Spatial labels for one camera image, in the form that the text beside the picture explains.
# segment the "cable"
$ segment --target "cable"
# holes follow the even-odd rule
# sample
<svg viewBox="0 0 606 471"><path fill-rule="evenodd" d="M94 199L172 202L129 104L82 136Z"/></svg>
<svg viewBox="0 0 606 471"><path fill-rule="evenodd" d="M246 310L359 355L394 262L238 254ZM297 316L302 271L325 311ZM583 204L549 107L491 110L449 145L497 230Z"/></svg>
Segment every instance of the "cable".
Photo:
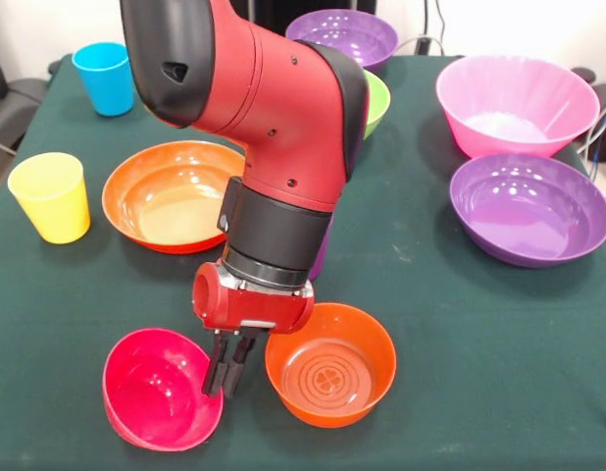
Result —
<svg viewBox="0 0 606 471"><path fill-rule="evenodd" d="M425 4L425 27L423 28L423 35L427 35L429 30L429 2L428 0L423 0L423 3Z"/></svg>
<svg viewBox="0 0 606 471"><path fill-rule="evenodd" d="M601 119L601 127L603 128L605 126L606 126L606 114ZM593 150L592 165L590 167L590 172L588 173L588 176L590 177L592 182L595 182L595 179L597 179L597 173L599 172L599 151L601 149L601 141L602 141L603 136L604 136L604 133L602 132L597 137L597 139L596 139L597 144L595 145L595 149ZM590 147L587 147L585 149L586 157L588 157L588 150L590 150Z"/></svg>
<svg viewBox="0 0 606 471"><path fill-rule="evenodd" d="M8 153L9 155L16 155L16 151L13 149L10 149L9 147L7 147L6 145L3 145L0 143L0 150L2 150L3 152Z"/></svg>
<svg viewBox="0 0 606 471"><path fill-rule="evenodd" d="M438 12L438 17L440 18L440 22L442 23L442 29L440 30L440 43L444 39L444 31L447 28L446 23L444 22L444 18L442 17L442 13L440 13L440 2L439 0L435 0L436 10Z"/></svg>
<svg viewBox="0 0 606 471"><path fill-rule="evenodd" d="M578 153L584 153L584 158L583 161L587 162L588 161L588 147L590 147L590 145L595 142L595 140L597 140L599 138L599 136L606 131L606 121L604 121L604 118L606 117L606 106L604 107L604 109L602 110L602 112L600 113L599 117L597 118L597 121L595 121L595 124L592 126L592 128L590 130L588 130L588 133L586 134L586 141L584 142L584 144L578 148ZM597 125L601 123L601 127L600 129L595 132L595 128L597 127Z"/></svg>
<svg viewBox="0 0 606 471"><path fill-rule="evenodd" d="M9 88L9 91L12 93L15 93L16 95L25 96L29 100L34 101L38 105L41 105L41 101L39 101L39 98L35 98L34 96L29 95L28 93L24 93L23 91L15 90L14 88Z"/></svg>
<svg viewBox="0 0 606 471"><path fill-rule="evenodd" d="M442 47L442 43L438 40L438 38L433 37L433 36L428 36L426 34L419 34L418 36L411 37L410 39L406 39L401 44L399 44L399 46L396 48L396 50L398 51L399 49L410 44L411 42L418 41L419 39L424 38L424 37L427 39L431 39L433 42L435 42L438 45L438 47L440 48L440 55L444 56L444 48Z"/></svg>

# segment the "table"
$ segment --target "table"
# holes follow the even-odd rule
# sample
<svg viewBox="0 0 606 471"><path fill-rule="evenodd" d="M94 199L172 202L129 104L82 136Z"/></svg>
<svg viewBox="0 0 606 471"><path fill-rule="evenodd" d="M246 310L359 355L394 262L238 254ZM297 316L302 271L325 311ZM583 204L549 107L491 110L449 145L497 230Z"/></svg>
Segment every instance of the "table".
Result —
<svg viewBox="0 0 606 471"><path fill-rule="evenodd" d="M392 105L359 155L335 216L319 301L358 306L391 333L398 370L379 407L342 430L310 428L272 390L261 347L208 443L159 454L127 445L101 402L105 357L160 326L205 347L192 315L199 255L155 253L103 216L112 170L178 131L141 106L94 115L66 58L18 159L83 162L92 227L53 246L0 190L0 469L606 469L606 243L549 270L504 265L465 235L447 196L464 161L435 99L450 59L393 58ZM558 158L574 161L571 149Z"/></svg>

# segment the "purple bowl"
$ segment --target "purple bowl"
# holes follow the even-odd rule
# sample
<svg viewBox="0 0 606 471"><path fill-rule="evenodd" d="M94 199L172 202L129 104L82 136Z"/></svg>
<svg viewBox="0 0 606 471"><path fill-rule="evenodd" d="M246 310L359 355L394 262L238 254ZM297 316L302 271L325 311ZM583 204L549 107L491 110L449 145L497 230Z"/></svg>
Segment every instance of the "purple bowl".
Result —
<svg viewBox="0 0 606 471"><path fill-rule="evenodd" d="M573 167L532 155L473 159L453 176L453 208L473 241L512 265L544 268L606 240L606 200Z"/></svg>
<svg viewBox="0 0 606 471"><path fill-rule="evenodd" d="M333 47L368 70L381 68L399 44L397 31L375 15L358 10L317 10L294 20L285 37Z"/></svg>

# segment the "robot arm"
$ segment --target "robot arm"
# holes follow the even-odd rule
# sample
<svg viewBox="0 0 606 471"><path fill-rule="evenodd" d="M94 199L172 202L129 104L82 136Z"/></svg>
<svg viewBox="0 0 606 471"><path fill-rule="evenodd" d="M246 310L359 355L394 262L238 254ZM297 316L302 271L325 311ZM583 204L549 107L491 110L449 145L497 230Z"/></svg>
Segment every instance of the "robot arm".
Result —
<svg viewBox="0 0 606 471"><path fill-rule="evenodd" d="M121 0L144 104L177 128L246 144L227 187L223 257L203 264L194 312L215 332L204 392L232 395L258 332L291 333L311 313L307 281L348 182L368 114L364 72L347 56L240 18L229 0ZM242 334L231 362L227 339Z"/></svg>

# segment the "cup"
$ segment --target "cup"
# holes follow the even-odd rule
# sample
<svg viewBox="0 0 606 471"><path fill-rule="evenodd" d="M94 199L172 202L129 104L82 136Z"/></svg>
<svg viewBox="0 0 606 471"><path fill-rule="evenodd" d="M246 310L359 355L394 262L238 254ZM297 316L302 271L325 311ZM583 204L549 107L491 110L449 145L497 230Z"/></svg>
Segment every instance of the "cup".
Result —
<svg viewBox="0 0 606 471"><path fill-rule="evenodd" d="M76 51L72 62L96 113L113 117L134 104L133 76L126 47L117 42L96 42Z"/></svg>
<svg viewBox="0 0 606 471"><path fill-rule="evenodd" d="M314 261L312 270L310 270L310 282L314 281L323 271L323 265L325 264L325 256L327 255L327 247L329 246L329 238L331 236L332 227L333 216L331 216L331 221L329 221L329 226L327 227L327 232L325 233L325 237L323 238L323 243L321 244L319 253L316 255L316 260Z"/></svg>
<svg viewBox="0 0 606 471"><path fill-rule="evenodd" d="M11 171L7 187L47 242L74 242L89 229L83 166L73 155L29 157Z"/></svg>

